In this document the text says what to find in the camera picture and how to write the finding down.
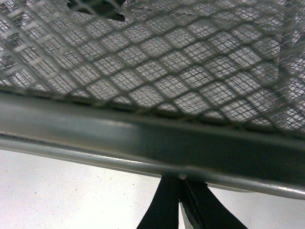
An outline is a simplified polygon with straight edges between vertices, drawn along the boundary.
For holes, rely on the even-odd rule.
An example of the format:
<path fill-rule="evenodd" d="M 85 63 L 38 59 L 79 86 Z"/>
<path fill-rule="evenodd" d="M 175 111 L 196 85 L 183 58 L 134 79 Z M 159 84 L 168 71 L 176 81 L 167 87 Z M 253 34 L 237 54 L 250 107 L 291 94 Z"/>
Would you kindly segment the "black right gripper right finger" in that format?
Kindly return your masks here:
<path fill-rule="evenodd" d="M 187 229 L 245 229 L 206 183 L 181 181 L 182 216 Z"/>

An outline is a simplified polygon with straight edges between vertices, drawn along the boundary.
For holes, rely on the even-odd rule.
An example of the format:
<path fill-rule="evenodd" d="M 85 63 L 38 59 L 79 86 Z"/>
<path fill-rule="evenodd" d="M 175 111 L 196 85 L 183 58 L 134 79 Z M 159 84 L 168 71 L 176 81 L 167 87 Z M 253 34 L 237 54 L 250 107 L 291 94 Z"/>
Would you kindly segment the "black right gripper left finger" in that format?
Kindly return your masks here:
<path fill-rule="evenodd" d="M 179 228 L 180 180 L 163 176 L 139 229 Z"/>

